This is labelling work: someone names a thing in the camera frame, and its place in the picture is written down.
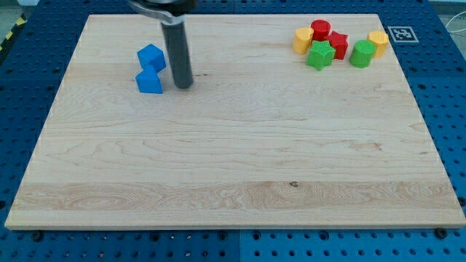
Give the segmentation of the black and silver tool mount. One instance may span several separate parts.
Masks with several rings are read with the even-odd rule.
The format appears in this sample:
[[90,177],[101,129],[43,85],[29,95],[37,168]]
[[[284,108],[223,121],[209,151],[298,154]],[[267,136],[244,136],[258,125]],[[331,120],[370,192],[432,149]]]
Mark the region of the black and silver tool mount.
[[165,25],[177,25],[197,7],[197,0],[128,0],[128,6],[140,15]]

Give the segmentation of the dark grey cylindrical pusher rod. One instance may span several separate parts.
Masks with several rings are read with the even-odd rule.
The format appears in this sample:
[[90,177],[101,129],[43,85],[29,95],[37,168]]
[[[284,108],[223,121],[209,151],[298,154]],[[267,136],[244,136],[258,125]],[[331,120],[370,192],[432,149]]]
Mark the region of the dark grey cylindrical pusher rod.
[[185,19],[186,16],[182,15],[175,22],[162,22],[162,32],[173,81],[175,86],[180,89],[187,89],[194,82],[189,45],[186,39]]

